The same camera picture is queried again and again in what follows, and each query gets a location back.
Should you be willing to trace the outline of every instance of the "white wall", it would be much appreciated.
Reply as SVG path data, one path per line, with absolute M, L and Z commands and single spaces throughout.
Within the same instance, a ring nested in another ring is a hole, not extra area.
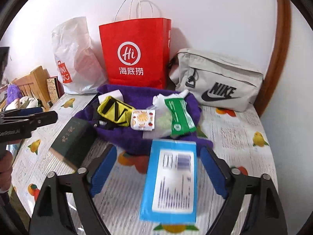
M 290 47 L 284 71 L 261 117 L 272 149 L 288 234 L 313 211 L 313 31 L 292 5 Z
M 42 65 L 51 76 L 56 65 L 51 31 L 58 24 L 86 16 L 95 54 L 104 64 L 98 26 L 112 22 L 123 0 L 29 0 L 15 17 L 0 45 L 10 46 L 9 80 Z M 267 70 L 276 28 L 276 0 L 151 0 L 155 15 L 172 19 L 171 55 L 196 48 L 245 59 Z M 119 19 L 126 19 L 128 6 Z M 149 6 L 143 15 L 148 17 Z

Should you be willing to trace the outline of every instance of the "bag strap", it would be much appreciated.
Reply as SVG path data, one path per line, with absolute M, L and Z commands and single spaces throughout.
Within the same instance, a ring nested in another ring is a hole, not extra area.
M 124 4 L 126 1 L 127 1 L 127 0 L 124 0 L 123 3 L 122 3 L 122 5 L 119 7 L 117 13 L 115 14 L 114 22 L 116 21 L 117 14 L 119 13 L 121 7 L 123 6 L 123 4 Z M 140 8 L 139 17 L 141 18 L 141 4 L 140 4 L 140 0 L 138 0 L 138 1 L 139 1 L 139 8 Z
M 130 7 L 129 7 L 129 19 L 130 19 L 130 11 L 131 11 L 131 6 L 132 6 L 132 4 L 133 4 L 133 1 L 134 1 L 134 0 L 131 1 Z M 153 8 L 152 8 L 152 4 L 151 4 L 151 2 L 150 2 L 149 0 L 146 0 L 146 1 L 150 4 L 151 12 L 152 12 L 152 16 L 151 16 L 151 17 L 153 17 Z

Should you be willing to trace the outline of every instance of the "green package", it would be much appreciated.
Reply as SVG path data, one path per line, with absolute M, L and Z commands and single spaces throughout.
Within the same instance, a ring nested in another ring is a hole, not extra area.
M 183 135 L 196 130 L 183 98 L 171 98 L 164 101 L 172 113 L 172 135 Z

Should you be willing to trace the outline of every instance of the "silver bolt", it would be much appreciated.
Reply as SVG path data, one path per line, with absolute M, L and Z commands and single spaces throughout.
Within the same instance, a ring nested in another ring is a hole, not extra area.
M 83 174 L 87 171 L 87 169 L 85 167 L 81 167 L 77 170 L 78 174 Z
M 262 176 L 264 179 L 266 179 L 266 180 L 271 180 L 271 176 L 270 175 L 268 175 L 268 174 L 263 174 L 263 176 Z
M 55 172 L 51 171 L 51 172 L 48 173 L 47 177 L 48 178 L 53 178 L 54 175 L 55 175 Z
M 232 169 L 232 174 L 239 175 L 241 172 L 238 169 Z

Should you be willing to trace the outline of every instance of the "yellow and black package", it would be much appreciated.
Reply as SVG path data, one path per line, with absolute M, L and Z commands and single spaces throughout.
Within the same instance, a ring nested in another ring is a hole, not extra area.
M 99 115 L 119 126 L 130 126 L 133 110 L 135 110 L 134 107 L 112 96 L 108 96 L 98 107 Z

